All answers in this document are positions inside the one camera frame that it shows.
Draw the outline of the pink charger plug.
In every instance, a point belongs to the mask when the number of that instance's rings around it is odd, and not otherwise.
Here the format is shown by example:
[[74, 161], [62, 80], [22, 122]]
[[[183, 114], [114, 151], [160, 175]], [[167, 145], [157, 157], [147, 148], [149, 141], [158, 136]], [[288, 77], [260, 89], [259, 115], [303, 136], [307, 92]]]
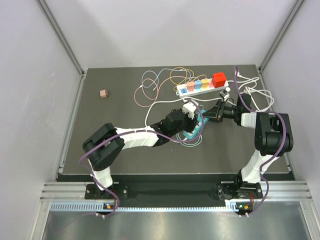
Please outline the pink charger plug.
[[103, 89], [103, 90], [101, 90], [101, 91], [99, 92], [99, 95], [100, 95], [100, 97], [101, 97], [102, 99], [103, 99], [103, 98], [108, 98], [110, 94], [111, 94], [111, 93], [110, 93], [108, 90], [106, 90], [106, 89]]

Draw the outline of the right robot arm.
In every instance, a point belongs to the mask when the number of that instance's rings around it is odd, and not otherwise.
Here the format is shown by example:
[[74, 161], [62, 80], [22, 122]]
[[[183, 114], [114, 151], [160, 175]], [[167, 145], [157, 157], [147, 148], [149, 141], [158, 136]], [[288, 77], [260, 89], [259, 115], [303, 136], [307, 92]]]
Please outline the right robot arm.
[[251, 97], [241, 94], [236, 106], [227, 106], [219, 100], [203, 116], [210, 121], [220, 123], [223, 119], [232, 119], [241, 127], [254, 129], [255, 151], [249, 162], [233, 180], [231, 188], [225, 188], [228, 193], [234, 193], [239, 198], [245, 198], [258, 190], [261, 176], [269, 166], [290, 152], [294, 146], [294, 138], [290, 117], [287, 113], [256, 112], [251, 110]]

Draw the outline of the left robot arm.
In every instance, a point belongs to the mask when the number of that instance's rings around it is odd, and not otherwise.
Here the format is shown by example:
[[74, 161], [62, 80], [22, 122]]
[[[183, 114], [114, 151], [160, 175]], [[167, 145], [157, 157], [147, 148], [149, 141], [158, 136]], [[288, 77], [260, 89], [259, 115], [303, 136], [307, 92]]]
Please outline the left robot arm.
[[195, 107], [172, 110], [164, 119], [142, 128], [119, 128], [106, 123], [92, 134], [82, 148], [87, 154], [96, 192], [109, 198], [114, 191], [111, 165], [122, 150], [136, 147], [159, 147], [180, 132], [191, 133], [198, 123]]

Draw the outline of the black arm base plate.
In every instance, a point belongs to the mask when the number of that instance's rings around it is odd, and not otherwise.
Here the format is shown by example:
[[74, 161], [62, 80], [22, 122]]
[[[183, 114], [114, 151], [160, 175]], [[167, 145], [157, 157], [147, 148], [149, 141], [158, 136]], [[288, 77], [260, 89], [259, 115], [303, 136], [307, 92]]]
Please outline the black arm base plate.
[[88, 200], [112, 199], [116, 194], [121, 201], [146, 197], [208, 197], [210, 200], [255, 200], [263, 197], [259, 183], [240, 187], [233, 182], [185, 181], [185, 182], [125, 182], [114, 183], [109, 187], [99, 187], [95, 183], [86, 187]]

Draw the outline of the red cube plug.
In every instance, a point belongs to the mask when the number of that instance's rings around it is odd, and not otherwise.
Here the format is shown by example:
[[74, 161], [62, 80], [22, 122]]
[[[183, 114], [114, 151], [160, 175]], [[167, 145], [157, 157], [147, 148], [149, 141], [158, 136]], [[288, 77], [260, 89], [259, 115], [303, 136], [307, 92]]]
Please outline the red cube plug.
[[212, 84], [215, 88], [221, 88], [225, 85], [227, 78], [223, 72], [214, 73], [212, 76]]

